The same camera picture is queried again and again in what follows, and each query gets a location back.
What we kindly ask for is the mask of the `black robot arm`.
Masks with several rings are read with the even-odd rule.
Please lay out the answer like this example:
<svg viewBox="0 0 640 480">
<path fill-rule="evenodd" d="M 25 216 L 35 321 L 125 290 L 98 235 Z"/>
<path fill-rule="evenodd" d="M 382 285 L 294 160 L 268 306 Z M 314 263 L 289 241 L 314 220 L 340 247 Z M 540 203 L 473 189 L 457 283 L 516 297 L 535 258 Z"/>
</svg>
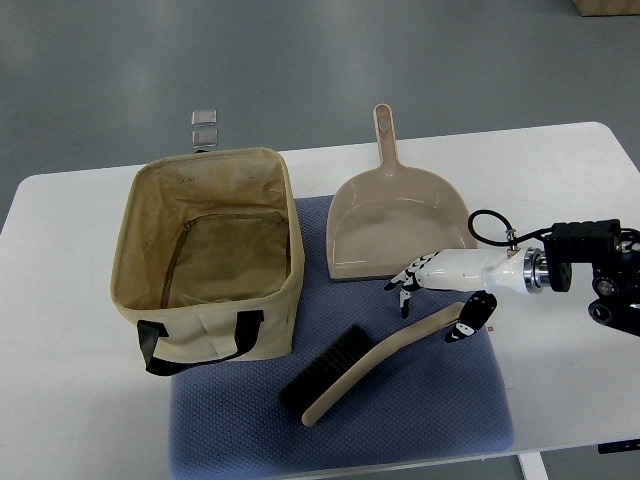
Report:
<svg viewBox="0 0 640 480">
<path fill-rule="evenodd" d="M 499 219 L 505 226 L 504 241 L 489 240 L 476 232 L 474 220 L 481 215 Z M 596 300 L 588 306 L 589 316 L 597 323 L 628 333 L 639 334 L 639 232 L 623 228 L 618 219 L 555 223 L 523 236 L 517 236 L 511 223 L 493 210 L 474 211 L 467 227 L 472 237 L 484 244 L 505 247 L 514 256 L 519 244 L 536 239 L 541 250 L 528 249 L 522 255 L 522 267 L 516 277 L 527 292 L 544 288 L 567 292 L 572 281 L 572 266 L 592 267 L 592 289 Z"/>
</svg>

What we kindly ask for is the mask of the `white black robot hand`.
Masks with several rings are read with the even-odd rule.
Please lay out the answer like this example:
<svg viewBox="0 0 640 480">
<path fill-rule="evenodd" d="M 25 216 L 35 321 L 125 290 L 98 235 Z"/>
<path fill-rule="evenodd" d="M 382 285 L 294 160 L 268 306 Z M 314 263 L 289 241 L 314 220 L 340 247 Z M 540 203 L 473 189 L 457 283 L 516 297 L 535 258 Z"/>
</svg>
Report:
<svg viewBox="0 0 640 480">
<path fill-rule="evenodd" d="M 445 249 L 419 257 L 385 286 L 400 286 L 401 316 L 420 289 L 469 292 L 454 328 L 445 341 L 454 343 L 475 335 L 497 308 L 495 295 L 503 290 L 534 294 L 550 285 L 546 258 L 529 248 L 513 253 L 486 249 Z"/>
</svg>

